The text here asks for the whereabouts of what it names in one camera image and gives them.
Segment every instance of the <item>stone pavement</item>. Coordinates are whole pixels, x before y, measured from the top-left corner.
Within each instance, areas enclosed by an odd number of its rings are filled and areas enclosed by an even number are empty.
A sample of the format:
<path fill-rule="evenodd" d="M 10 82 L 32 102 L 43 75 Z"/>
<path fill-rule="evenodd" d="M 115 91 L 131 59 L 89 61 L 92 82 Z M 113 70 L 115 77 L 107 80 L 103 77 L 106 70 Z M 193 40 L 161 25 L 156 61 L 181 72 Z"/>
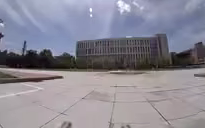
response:
<path fill-rule="evenodd" d="M 205 69 L 141 75 L 19 70 L 64 79 L 0 85 L 0 128 L 205 128 Z"/>

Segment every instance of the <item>building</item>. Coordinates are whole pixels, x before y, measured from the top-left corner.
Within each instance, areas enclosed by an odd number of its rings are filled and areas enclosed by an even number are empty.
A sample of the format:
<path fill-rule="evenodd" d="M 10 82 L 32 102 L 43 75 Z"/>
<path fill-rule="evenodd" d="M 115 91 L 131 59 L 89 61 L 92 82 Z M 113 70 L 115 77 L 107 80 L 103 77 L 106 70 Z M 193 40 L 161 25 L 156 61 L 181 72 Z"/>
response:
<path fill-rule="evenodd" d="M 184 65 L 205 63 L 205 44 L 196 43 L 194 48 L 176 54 L 179 62 Z"/>
<path fill-rule="evenodd" d="M 166 34 L 78 41 L 76 57 L 86 60 L 91 66 L 98 61 L 103 66 L 107 61 L 113 61 L 121 63 L 124 68 L 134 68 L 138 62 L 155 64 L 159 58 L 170 58 Z"/>

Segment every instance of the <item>blue sky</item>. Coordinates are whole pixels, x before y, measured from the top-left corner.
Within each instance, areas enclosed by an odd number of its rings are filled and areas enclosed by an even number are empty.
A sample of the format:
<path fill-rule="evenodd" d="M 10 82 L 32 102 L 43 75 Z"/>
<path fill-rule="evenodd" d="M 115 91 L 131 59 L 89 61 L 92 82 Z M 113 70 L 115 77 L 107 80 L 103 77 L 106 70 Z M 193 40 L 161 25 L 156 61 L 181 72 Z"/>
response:
<path fill-rule="evenodd" d="M 166 33 L 170 51 L 205 42 L 205 0 L 0 0 L 1 49 L 75 54 L 77 40 Z"/>

